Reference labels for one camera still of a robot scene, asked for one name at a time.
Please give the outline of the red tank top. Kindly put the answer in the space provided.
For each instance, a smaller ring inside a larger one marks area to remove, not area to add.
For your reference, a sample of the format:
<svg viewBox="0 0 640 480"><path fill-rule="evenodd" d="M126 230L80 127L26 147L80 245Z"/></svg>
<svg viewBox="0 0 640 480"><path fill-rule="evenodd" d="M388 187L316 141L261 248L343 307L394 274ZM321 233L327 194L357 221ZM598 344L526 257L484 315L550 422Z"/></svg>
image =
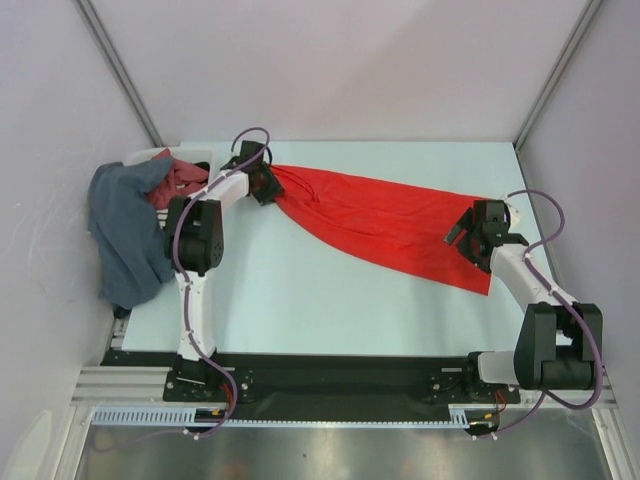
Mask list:
<svg viewBox="0 0 640 480"><path fill-rule="evenodd" d="M478 199L362 176L276 166L278 207L326 244L358 259L486 296L491 276L444 242Z"/></svg>

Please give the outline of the grey-blue tank top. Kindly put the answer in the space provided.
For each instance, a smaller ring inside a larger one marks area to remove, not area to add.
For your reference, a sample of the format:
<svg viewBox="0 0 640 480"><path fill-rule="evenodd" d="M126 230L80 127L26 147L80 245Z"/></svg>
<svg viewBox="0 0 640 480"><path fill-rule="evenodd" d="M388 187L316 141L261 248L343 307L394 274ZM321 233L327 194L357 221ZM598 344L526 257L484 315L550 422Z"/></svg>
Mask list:
<svg viewBox="0 0 640 480"><path fill-rule="evenodd" d="M98 167L91 180L88 230L101 261L101 296L115 307L146 303L174 278L164 231L147 199L171 165L170 159L114 162Z"/></svg>

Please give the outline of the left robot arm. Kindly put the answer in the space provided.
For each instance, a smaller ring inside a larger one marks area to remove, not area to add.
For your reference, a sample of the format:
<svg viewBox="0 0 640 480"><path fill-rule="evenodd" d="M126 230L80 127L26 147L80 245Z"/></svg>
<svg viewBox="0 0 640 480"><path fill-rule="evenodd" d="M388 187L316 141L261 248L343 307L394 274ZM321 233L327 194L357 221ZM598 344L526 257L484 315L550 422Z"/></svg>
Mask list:
<svg viewBox="0 0 640 480"><path fill-rule="evenodd" d="M224 254L224 214L246 197L266 206L284 192L271 170L267 142L235 140L232 146L239 151L231 153L209 184L172 198L164 227L165 252L181 296L176 367L186 378L187 389L202 400L214 397L221 387L220 374L209 367L217 350L212 288L214 270Z"/></svg>

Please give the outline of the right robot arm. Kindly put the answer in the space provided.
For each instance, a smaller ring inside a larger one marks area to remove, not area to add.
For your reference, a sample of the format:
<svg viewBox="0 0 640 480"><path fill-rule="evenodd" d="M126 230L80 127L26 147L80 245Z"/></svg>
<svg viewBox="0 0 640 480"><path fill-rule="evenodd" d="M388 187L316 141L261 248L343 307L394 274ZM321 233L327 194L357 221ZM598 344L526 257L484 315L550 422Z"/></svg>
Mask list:
<svg viewBox="0 0 640 480"><path fill-rule="evenodd" d="M463 393L484 401L498 384L542 392L603 387L603 316L544 275L533 247L510 231L512 215L502 200L476 200L445 237L445 243L480 271L499 279L524 313L511 351L474 352L474 368L461 376Z"/></svg>

